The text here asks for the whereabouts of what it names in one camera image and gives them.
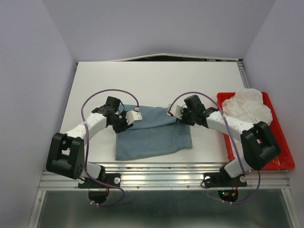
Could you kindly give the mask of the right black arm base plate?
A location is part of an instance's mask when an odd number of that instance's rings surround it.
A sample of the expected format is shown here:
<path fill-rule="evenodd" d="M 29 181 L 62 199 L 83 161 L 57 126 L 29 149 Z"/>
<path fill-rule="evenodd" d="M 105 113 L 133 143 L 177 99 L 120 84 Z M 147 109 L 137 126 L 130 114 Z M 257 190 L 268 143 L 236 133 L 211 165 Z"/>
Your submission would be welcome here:
<path fill-rule="evenodd" d="M 241 181 L 244 175 L 231 178 L 228 174 L 220 172 L 208 172 L 204 173 L 204 178 L 201 181 L 201 187 L 205 189 L 209 188 L 229 188 L 229 187 L 246 187 L 246 180 Z"/>

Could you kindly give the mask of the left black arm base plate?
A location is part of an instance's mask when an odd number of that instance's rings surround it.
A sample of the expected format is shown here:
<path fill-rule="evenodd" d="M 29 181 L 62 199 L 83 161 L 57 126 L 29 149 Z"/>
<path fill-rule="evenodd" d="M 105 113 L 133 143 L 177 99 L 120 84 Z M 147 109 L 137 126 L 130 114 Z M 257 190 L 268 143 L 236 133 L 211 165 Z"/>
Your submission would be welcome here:
<path fill-rule="evenodd" d="M 97 179 L 99 182 L 102 182 L 103 185 L 100 185 L 96 181 L 93 181 L 90 178 L 83 178 L 78 182 L 79 189 L 105 189 L 105 188 L 113 188 L 113 187 L 120 187 L 121 183 L 121 174 L 120 173 L 107 173 L 105 177 L 100 180 Z"/>

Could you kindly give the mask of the light blue denim skirt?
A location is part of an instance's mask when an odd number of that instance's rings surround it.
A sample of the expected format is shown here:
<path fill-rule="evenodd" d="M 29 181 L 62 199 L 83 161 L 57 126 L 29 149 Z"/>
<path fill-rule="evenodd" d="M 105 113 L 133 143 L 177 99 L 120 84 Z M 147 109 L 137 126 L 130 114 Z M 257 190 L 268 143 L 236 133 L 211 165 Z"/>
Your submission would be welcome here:
<path fill-rule="evenodd" d="M 131 161 L 192 148 L 190 126 L 177 123 L 164 107 L 141 106 L 141 121 L 116 135 L 115 159 Z"/>

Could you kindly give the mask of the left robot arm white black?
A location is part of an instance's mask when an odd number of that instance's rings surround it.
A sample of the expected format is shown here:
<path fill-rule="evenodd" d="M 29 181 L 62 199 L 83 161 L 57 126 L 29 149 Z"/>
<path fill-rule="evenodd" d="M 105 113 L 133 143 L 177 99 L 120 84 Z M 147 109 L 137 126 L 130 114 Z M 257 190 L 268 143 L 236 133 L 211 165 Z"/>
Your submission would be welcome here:
<path fill-rule="evenodd" d="M 65 133 L 56 133 L 51 139 L 46 170 L 71 179 L 89 178 L 95 187 L 105 184 L 105 168 L 87 161 L 85 147 L 100 131 L 112 126 L 115 133 L 131 128 L 142 120 L 138 108 L 119 111 L 121 100 L 109 96 L 106 103 L 91 111 L 78 126 Z"/>

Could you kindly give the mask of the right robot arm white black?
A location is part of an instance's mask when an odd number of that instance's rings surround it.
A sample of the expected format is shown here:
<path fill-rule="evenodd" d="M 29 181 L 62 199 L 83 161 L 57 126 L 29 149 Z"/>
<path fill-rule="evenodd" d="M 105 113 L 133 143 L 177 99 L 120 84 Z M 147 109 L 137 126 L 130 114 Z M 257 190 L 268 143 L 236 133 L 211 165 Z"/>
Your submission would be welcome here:
<path fill-rule="evenodd" d="M 244 122 L 225 115 L 219 107 L 205 108 L 197 95 L 185 98 L 184 103 L 184 106 L 172 104 L 168 109 L 168 113 L 175 116 L 178 123 L 217 130 L 227 134 L 231 141 L 239 141 L 242 146 L 242 154 L 237 154 L 219 172 L 207 175 L 207 188 L 228 187 L 249 171 L 262 170 L 281 154 L 279 143 L 267 123 Z"/>

